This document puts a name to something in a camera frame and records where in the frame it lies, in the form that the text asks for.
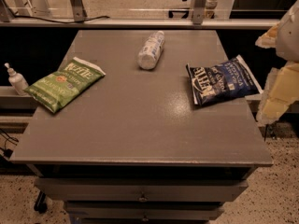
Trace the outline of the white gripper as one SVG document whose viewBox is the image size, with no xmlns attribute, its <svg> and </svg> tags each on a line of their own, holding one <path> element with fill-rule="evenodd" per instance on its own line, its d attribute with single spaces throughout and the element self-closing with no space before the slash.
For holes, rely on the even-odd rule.
<svg viewBox="0 0 299 224">
<path fill-rule="evenodd" d="M 263 49 L 276 48 L 278 57 L 286 64 L 272 68 L 267 76 L 256 119 L 262 126 L 272 124 L 299 100 L 299 0 L 283 18 L 255 42 Z"/>
</svg>

